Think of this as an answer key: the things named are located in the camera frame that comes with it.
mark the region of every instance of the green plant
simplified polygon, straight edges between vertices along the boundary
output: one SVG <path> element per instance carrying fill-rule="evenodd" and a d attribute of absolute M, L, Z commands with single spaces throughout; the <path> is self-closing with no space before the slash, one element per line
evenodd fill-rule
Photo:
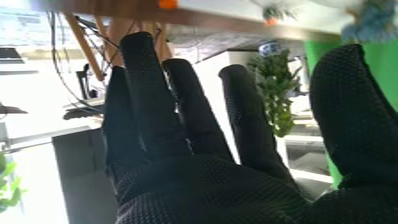
<path fill-rule="evenodd" d="M 257 92 L 264 103 L 264 113 L 277 137 L 284 137 L 295 127 L 287 92 L 298 87 L 296 72 L 287 68 L 289 51 L 268 57 L 254 57 L 247 67 L 255 79 Z"/>
<path fill-rule="evenodd" d="M 21 199 L 21 179 L 16 178 L 10 181 L 10 175 L 14 173 L 16 163 L 7 162 L 5 155 L 0 152 L 0 213 L 8 207 L 16 206 Z"/>

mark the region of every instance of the gloved hand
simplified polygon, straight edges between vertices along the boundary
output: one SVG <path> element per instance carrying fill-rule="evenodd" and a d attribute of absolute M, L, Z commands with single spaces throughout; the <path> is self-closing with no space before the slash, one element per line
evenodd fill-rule
<path fill-rule="evenodd" d="M 302 223 L 398 223 L 398 114 L 364 61 L 360 45 L 323 56 L 311 79 L 311 107 L 339 190 L 314 202 Z"/>
<path fill-rule="evenodd" d="M 103 123 L 117 223 L 296 223 L 307 202 L 245 68 L 220 71 L 238 165 L 188 62 L 163 62 L 168 89 L 147 33 L 124 37 L 120 52 L 126 71 L 113 68 Z"/>

